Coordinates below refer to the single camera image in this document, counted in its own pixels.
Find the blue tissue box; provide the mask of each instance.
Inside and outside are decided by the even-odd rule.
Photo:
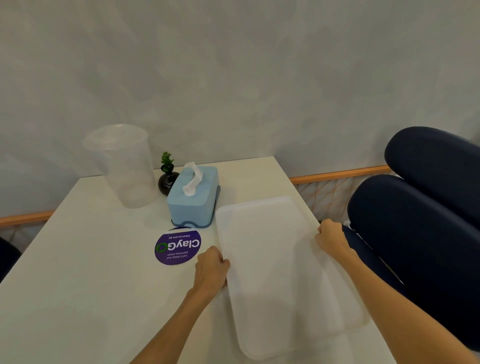
[[[193,169],[184,168],[167,197],[168,209],[175,226],[207,228],[212,223],[216,200],[220,193],[218,169],[198,166],[203,177],[193,196],[186,196],[183,187],[193,178]]]

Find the black pot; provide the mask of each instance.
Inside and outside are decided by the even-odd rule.
[[[160,168],[165,174],[162,174],[158,180],[158,189],[165,196],[168,196],[170,190],[172,189],[173,183],[177,180],[177,177],[180,173],[173,171],[173,165],[165,166],[165,164]]]

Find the plastic cup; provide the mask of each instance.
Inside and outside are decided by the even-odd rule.
[[[158,196],[148,133],[128,124],[108,125],[91,132],[83,141],[121,203],[138,208]]]

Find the forearm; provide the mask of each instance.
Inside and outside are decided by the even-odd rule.
[[[200,291],[188,291],[182,304],[132,364],[176,364],[198,317],[211,301]]]
[[[373,273],[356,253],[345,254],[338,262],[398,364],[479,363],[457,338]]]

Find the purple sticker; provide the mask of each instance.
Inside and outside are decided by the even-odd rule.
[[[202,239],[196,230],[169,232],[160,236],[155,244],[155,256],[169,266],[185,263],[198,253]]]

